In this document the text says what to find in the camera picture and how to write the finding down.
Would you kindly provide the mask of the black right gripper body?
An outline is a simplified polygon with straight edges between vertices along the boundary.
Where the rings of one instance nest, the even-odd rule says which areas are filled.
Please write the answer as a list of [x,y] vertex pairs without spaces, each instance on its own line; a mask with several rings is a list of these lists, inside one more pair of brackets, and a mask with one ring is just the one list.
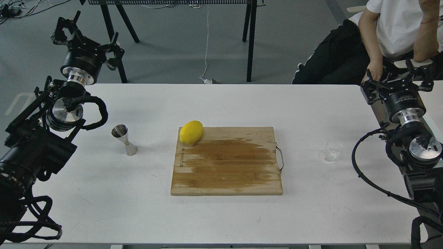
[[414,83],[405,88],[382,89],[381,99],[392,123],[419,121],[427,111],[419,95],[419,87]]

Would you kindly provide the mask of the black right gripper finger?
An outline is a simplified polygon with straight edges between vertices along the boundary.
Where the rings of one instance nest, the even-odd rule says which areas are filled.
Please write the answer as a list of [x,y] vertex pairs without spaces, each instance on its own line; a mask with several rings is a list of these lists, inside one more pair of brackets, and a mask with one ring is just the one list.
[[406,77],[407,85],[414,85],[414,80],[417,76],[421,77],[421,85],[417,87],[418,91],[431,92],[434,86],[434,80],[431,72],[431,65],[433,61],[428,59],[423,62],[417,62],[413,59],[406,59],[406,67],[409,74]]
[[368,105],[381,100],[381,92],[391,91],[392,87],[388,82],[376,81],[373,79],[370,69],[367,69],[366,78],[360,85],[361,93]]

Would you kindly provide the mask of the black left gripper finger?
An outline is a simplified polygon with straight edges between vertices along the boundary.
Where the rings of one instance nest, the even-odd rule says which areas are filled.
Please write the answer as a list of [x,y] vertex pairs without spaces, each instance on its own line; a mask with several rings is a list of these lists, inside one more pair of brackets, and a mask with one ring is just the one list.
[[59,17],[54,33],[51,35],[52,43],[67,47],[88,47],[90,44],[76,25],[81,12],[78,10],[73,19]]
[[108,53],[114,54],[113,58],[109,58],[104,62],[104,64],[112,71],[115,71],[119,66],[123,66],[122,58],[125,51],[120,48],[118,44],[118,36],[119,33],[115,33],[110,44],[101,45],[101,52],[104,53],[105,57]]

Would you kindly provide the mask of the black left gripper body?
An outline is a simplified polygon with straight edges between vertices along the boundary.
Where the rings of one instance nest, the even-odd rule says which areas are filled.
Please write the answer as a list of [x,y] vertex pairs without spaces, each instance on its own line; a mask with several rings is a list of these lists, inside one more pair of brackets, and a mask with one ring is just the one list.
[[86,85],[97,83],[102,64],[106,61],[106,54],[98,49],[99,46],[90,39],[85,43],[76,39],[68,41],[68,52],[60,69],[62,75],[68,78],[71,69],[78,69],[89,75],[85,77]]

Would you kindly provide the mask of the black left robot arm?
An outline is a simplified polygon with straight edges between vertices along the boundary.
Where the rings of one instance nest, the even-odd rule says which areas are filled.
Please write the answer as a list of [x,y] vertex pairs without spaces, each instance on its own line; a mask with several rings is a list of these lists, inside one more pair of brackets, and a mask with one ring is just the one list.
[[24,242],[30,238],[58,240],[62,227],[49,217],[53,201],[34,196],[37,180],[47,181],[65,166],[76,151],[73,139],[80,130],[103,126],[109,114],[104,101],[85,89],[97,82],[102,65],[110,70],[120,66],[124,50],[115,33],[109,44],[101,45],[84,36],[73,19],[59,17],[52,42],[67,47],[60,69],[65,80],[47,77],[35,100],[6,128],[1,158],[1,243]]

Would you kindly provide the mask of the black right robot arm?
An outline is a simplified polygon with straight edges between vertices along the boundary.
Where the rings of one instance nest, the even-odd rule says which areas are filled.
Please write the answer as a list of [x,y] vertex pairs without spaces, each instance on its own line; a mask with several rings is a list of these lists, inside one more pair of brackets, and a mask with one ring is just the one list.
[[[367,70],[367,77],[361,84],[361,92],[372,105],[380,101],[390,123],[396,123],[394,130],[387,130],[387,124],[368,132],[356,143],[351,154],[351,161],[358,177],[373,188],[412,207],[423,210],[435,219],[418,216],[413,219],[411,244],[413,249],[421,248],[420,225],[425,224],[442,232],[442,168],[437,164],[442,161],[442,143],[435,139],[432,131],[426,128],[421,118],[426,113],[420,91],[433,90],[433,61],[428,59],[416,62],[412,59],[396,61],[397,68],[408,69],[408,74],[392,81],[376,81]],[[409,198],[391,193],[370,181],[356,163],[356,150],[368,137],[379,134],[386,142],[386,154],[402,172]]]

